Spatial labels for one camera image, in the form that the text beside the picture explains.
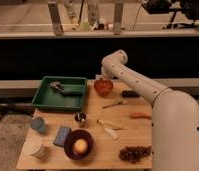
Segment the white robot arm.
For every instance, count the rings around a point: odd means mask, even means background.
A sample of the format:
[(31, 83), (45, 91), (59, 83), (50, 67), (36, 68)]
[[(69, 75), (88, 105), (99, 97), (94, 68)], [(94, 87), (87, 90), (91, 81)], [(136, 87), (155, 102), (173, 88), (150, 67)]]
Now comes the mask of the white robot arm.
[(117, 50), (102, 59), (101, 73), (117, 77), (152, 106), (152, 171), (199, 171), (199, 104), (125, 66)]

